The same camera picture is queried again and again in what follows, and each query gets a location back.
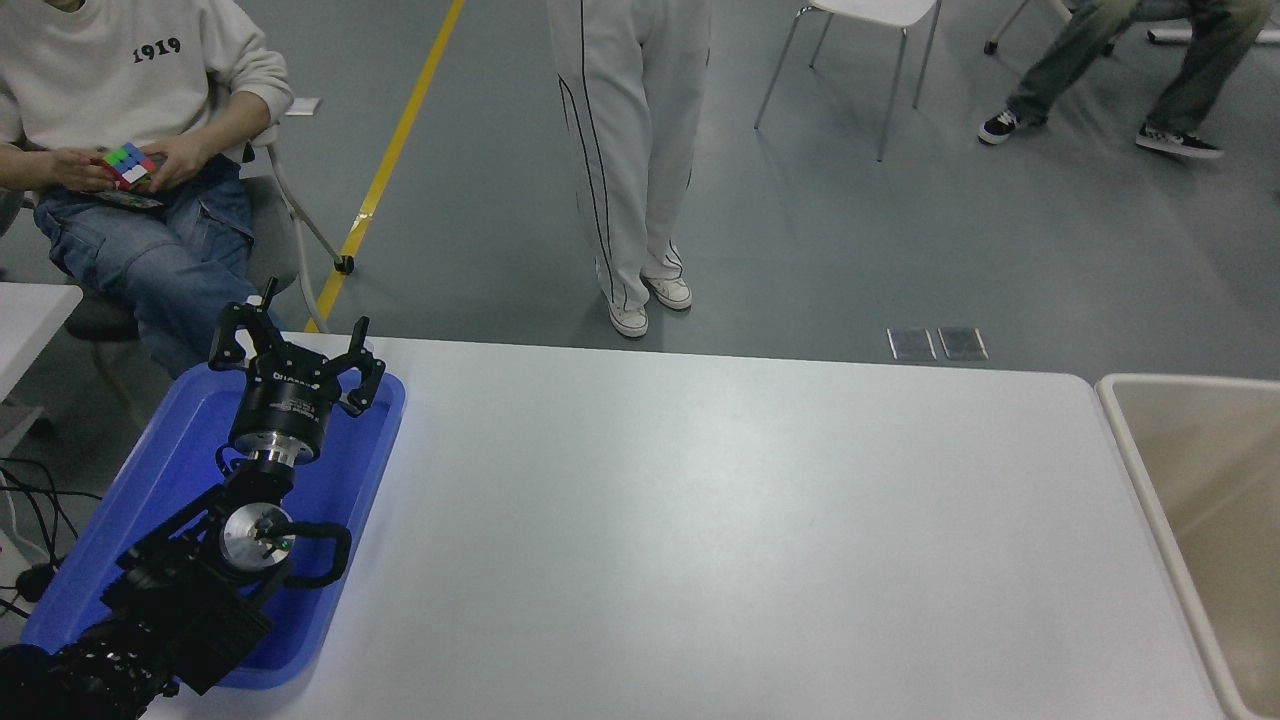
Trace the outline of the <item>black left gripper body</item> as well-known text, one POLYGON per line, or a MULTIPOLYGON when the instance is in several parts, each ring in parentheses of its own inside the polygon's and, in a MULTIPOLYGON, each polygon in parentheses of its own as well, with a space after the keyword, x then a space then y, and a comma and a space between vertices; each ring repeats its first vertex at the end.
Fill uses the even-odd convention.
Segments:
POLYGON ((275 433, 320 448, 332 406, 337 401, 335 377, 293 364, 283 369, 252 361, 244 369, 244 395, 230 427, 230 442, 251 448, 260 437, 275 433))

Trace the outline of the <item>seated person's left hand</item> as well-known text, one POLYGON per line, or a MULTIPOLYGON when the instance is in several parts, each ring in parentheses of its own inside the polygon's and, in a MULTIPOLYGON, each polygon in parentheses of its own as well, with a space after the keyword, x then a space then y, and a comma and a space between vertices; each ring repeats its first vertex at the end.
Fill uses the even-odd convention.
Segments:
POLYGON ((157 169, 151 172, 146 186, 148 193, 161 193, 192 181, 220 149, 200 132, 163 138, 145 145, 141 151, 148 158, 159 158, 157 169))

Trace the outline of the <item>seated person's right hand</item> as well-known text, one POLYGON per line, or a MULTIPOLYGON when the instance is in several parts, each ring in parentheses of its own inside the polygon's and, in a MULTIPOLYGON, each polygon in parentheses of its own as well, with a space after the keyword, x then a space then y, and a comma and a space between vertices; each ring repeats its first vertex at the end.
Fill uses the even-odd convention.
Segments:
POLYGON ((102 154, 90 149, 55 149, 45 158, 49 183, 72 192, 97 193, 114 190, 114 174, 102 154))

